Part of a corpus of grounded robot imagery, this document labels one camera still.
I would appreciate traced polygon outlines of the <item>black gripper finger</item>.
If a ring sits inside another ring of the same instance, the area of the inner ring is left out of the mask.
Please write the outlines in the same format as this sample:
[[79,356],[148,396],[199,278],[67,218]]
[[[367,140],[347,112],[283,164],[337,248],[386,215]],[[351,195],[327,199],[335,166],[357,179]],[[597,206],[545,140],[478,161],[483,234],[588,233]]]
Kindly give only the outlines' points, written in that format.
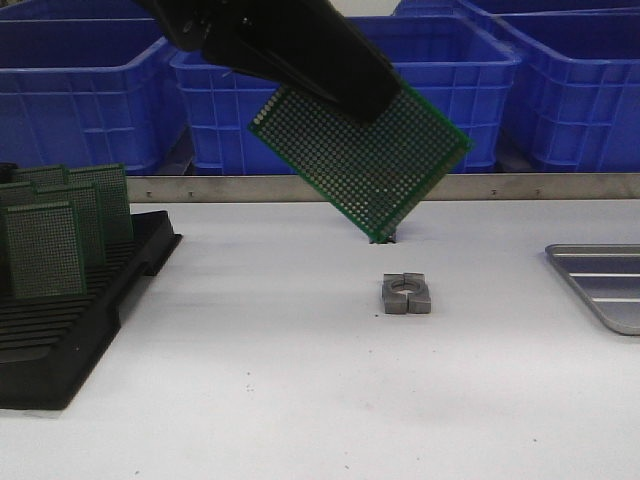
[[208,15],[199,25],[201,54],[208,62],[285,84],[349,111],[338,44],[348,31],[343,16]]
[[252,74],[355,121],[373,122],[400,92],[384,54],[328,1],[250,1],[240,34],[259,58]]

